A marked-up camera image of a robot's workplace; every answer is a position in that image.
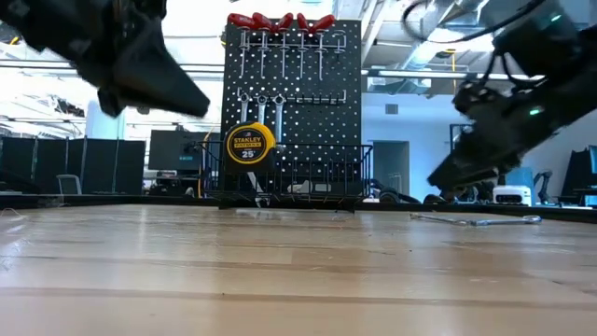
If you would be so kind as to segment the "black background robot station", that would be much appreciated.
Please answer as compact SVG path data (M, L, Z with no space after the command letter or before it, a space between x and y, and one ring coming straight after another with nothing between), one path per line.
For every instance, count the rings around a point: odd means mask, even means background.
M439 196L448 203L485 204L493 201L493 182L483 182L453 190L443 190Z

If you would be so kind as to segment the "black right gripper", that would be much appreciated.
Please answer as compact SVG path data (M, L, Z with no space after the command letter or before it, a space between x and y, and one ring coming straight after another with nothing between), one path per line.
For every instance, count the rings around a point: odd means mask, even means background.
M439 189L457 189L504 175L521 155L560 129L560 88L545 81L509 95L479 82L464 83L454 107L470 120L454 150L427 177Z

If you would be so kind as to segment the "yellow Stanley tape measure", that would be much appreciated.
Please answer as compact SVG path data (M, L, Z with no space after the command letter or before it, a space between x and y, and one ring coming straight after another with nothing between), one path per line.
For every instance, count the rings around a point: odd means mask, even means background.
M276 140L262 123L246 121L229 129L223 141L227 174L268 173L274 170Z

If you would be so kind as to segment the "white box device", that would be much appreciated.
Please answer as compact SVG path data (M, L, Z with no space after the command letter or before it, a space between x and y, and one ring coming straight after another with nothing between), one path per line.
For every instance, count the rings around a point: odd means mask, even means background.
M526 186L503 185L493 188L493 202L532 206L532 192Z

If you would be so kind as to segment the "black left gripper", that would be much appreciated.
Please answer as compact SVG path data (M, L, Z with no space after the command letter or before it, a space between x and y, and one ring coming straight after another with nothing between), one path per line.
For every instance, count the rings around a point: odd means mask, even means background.
M203 117L210 99L165 48L160 28L131 37L138 18L165 16L166 0L0 0L0 21L98 87L106 114L134 106Z

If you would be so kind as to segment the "black partition panels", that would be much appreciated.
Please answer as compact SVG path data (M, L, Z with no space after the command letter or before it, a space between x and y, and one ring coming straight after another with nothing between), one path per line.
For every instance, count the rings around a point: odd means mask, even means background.
M0 139L0 181L23 193L59 194L57 175L77 175L83 194L139 195L146 143L81 138Z

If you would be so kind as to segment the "black computer monitor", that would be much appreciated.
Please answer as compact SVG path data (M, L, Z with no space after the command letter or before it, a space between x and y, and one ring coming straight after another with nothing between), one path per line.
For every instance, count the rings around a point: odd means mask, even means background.
M151 170L197 171L201 164L200 143L207 133L152 130L148 168Z

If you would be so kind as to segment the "silver wrench hook rack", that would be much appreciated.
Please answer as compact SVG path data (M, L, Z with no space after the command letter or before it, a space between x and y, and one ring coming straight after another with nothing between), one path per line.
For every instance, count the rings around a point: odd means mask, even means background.
M348 101L347 90L312 93L295 92L294 94L278 92L277 94L268 94L265 91L251 92L238 88L236 95L240 101L272 102L276 104L343 105Z

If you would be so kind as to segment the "silver ventilation duct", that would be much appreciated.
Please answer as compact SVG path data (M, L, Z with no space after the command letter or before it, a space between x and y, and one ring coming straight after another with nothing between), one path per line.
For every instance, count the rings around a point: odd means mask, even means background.
M482 9L490 0L413 0L401 23L415 45L400 70L424 69L438 53L454 49L465 28L479 28Z

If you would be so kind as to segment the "black pegboard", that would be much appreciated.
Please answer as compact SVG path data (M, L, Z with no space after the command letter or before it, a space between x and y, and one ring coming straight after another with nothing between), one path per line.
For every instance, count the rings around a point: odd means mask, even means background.
M299 51L286 53L285 77L281 76L281 50L266 53L264 77L260 76L258 49L249 49L243 78L241 69L241 30L232 23L225 28L226 52L223 97L220 117L221 142L233 126L241 122L241 101L236 90L277 94L347 90L343 105L284 104L283 144L346 144L363 145L361 141L361 23L355 20L335 20L327 30L344 30L348 47L343 53L323 53L323 80L318 78L318 55L313 50L304 53L303 77L299 78ZM257 121L257 102L250 101L247 121ZM274 135L275 104L268 102L265 123Z

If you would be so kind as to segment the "long ceiling light bar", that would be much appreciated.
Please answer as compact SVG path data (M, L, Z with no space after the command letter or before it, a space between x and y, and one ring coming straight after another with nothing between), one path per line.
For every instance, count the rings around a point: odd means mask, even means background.
M439 72L439 71L407 71L407 70L382 70L382 69L362 69L362 76L367 77L388 77L388 78L432 78L432 79L454 79L465 80L484 77L483 73L469 72ZM540 80L543 76L527 77L526 75L511 75L518 80ZM489 80L509 81L506 74L489 74Z
M0 60L0 67L48 70L73 69L73 66L68 62L34 60ZM222 72L224 65L183 63L181 68L188 72Z

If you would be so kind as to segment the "grey office chair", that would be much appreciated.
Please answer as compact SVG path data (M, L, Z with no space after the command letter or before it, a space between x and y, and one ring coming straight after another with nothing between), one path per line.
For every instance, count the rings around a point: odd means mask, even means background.
M77 175L57 175L59 192L63 195L80 195L82 193L80 179Z

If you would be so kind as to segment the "black monitor with blue edge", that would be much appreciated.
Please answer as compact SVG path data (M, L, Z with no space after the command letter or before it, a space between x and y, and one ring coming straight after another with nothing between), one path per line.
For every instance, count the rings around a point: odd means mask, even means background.
M581 206L597 206L597 146L571 152L561 195Z

